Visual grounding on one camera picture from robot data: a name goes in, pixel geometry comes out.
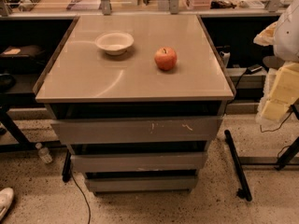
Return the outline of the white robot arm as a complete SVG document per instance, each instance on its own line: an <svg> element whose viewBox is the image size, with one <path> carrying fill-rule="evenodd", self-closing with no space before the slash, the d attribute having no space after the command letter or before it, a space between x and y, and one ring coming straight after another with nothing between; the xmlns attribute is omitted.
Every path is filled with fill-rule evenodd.
<svg viewBox="0 0 299 224"><path fill-rule="evenodd" d="M299 0L293 0L253 42L264 47L272 45L275 57L283 61L277 71L269 69L256 120L266 125L281 122L299 100Z"/></svg>

